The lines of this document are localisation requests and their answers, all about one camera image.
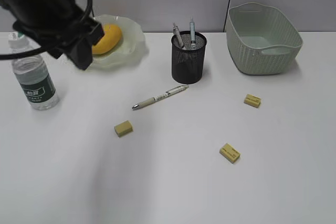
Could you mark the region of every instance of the water bottle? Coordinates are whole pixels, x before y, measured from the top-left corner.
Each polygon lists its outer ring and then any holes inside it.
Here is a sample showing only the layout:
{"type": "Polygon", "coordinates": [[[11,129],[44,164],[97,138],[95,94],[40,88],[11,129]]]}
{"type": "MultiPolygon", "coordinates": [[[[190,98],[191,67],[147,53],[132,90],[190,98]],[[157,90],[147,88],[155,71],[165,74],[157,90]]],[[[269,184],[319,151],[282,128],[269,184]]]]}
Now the water bottle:
{"type": "MultiPolygon", "coordinates": [[[[17,32],[9,35],[8,43],[12,53],[33,49],[27,37],[17,32]]],[[[59,102],[55,86],[41,55],[13,60],[12,67],[28,102],[34,109],[47,110],[59,102]]]]}

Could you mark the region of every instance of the green plastic basket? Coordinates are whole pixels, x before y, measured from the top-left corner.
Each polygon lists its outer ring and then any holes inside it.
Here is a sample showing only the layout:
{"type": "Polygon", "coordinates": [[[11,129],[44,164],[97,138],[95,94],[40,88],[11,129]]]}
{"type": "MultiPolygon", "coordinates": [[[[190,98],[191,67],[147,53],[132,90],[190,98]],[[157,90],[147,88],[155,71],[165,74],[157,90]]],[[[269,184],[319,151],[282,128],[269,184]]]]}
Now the green plastic basket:
{"type": "Polygon", "coordinates": [[[230,8],[226,38],[236,67],[246,74],[284,72],[303,43],[280,10],[258,3],[230,8]]]}

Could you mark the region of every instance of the pen holder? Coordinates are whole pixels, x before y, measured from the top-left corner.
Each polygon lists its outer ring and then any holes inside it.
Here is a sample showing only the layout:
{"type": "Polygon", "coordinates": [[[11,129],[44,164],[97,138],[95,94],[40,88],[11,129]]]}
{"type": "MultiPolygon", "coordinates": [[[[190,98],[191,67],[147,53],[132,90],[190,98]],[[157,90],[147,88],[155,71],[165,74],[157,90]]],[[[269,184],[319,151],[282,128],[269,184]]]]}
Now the pen holder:
{"type": "Polygon", "coordinates": [[[172,77],[182,84],[193,84],[202,78],[206,38],[195,33],[196,47],[191,48],[190,31],[180,32],[186,50],[179,46],[176,35],[172,37],[172,77]]]}

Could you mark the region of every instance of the basket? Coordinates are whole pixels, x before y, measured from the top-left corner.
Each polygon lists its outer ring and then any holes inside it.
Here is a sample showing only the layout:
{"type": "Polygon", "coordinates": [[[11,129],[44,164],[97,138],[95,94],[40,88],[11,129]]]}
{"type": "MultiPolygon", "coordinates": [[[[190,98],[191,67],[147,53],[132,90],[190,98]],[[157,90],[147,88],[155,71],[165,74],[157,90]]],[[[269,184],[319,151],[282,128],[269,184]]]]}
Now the basket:
{"type": "Polygon", "coordinates": [[[282,73],[302,47],[302,38],[278,9],[258,3],[230,8],[227,46],[245,74],[282,73]]]}
{"type": "Polygon", "coordinates": [[[182,84],[194,84],[202,78],[206,38],[195,33],[196,48],[191,49],[190,31],[180,32],[185,48],[179,46],[176,35],[172,37],[172,77],[182,84]]]}

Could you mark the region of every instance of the basket handle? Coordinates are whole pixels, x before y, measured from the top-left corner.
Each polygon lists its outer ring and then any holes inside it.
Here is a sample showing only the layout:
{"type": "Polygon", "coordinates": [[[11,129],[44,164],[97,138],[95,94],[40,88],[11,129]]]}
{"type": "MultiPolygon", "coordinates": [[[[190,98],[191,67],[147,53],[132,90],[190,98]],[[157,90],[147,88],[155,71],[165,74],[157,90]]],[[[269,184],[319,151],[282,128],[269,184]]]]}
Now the basket handle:
{"type": "Polygon", "coordinates": [[[250,3],[237,6],[237,10],[240,13],[256,13],[256,12],[261,12],[264,9],[265,9],[264,5],[261,5],[255,2],[250,2],[250,3]]]}
{"type": "Polygon", "coordinates": [[[275,46],[270,46],[264,49],[260,49],[259,53],[261,55],[288,55],[291,54],[293,51],[292,47],[285,46],[285,45],[275,45],[275,46]],[[282,49],[280,52],[266,52],[271,49],[282,49]]]}

